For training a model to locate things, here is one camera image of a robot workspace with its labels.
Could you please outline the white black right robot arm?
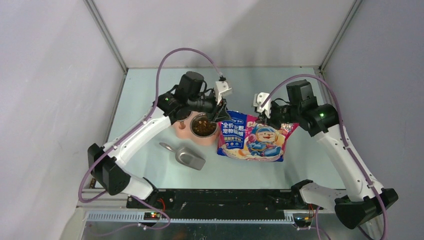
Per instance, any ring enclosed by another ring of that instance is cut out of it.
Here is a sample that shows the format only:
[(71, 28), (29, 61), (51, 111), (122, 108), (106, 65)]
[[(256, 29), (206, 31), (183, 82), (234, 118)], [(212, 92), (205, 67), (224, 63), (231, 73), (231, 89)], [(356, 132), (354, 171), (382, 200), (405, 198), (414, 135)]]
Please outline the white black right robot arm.
[(384, 187), (366, 167), (348, 139), (338, 107), (318, 104), (311, 83), (295, 77), (283, 81), (271, 93), (259, 93), (256, 107), (272, 127), (299, 124), (324, 149), (344, 184), (342, 191), (303, 180), (291, 188), (290, 201), (295, 208), (312, 204), (333, 210), (349, 229), (378, 216), (388, 227), (387, 210), (399, 196), (393, 188)]

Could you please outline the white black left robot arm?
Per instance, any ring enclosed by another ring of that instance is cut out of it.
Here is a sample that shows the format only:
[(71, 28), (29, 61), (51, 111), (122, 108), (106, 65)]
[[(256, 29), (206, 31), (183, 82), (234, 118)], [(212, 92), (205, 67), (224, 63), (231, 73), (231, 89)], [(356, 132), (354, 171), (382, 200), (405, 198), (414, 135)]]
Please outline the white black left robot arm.
[(208, 88), (201, 74), (186, 72), (178, 84), (156, 96), (149, 112), (130, 129), (103, 146), (94, 143), (87, 149), (88, 173), (104, 188), (104, 194), (133, 195), (145, 208), (153, 208), (158, 202), (155, 187), (125, 169), (129, 160), (153, 137), (192, 112), (204, 113), (214, 123), (230, 120), (225, 97), (231, 93), (224, 76)]

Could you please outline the colourful cat food bag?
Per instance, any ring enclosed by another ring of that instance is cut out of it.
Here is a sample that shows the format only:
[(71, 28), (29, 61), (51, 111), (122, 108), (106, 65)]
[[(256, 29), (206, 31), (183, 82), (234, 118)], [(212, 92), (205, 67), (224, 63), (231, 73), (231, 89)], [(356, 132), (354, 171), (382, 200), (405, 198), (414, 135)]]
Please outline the colourful cat food bag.
[(218, 123), (219, 156), (257, 162), (283, 162), (286, 142), (298, 128), (297, 123), (283, 123), (279, 128), (259, 122), (250, 114), (229, 110), (231, 120)]

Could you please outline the metal food scoop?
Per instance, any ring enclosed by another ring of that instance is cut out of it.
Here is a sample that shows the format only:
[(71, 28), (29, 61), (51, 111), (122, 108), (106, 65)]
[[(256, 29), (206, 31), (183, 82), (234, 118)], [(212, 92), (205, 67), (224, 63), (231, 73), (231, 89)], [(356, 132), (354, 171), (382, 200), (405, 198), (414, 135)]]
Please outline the metal food scoop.
[(176, 161), (183, 166), (201, 171), (206, 163), (206, 160), (202, 156), (189, 147), (173, 148), (165, 142), (160, 142), (159, 145), (173, 152), (175, 154)]

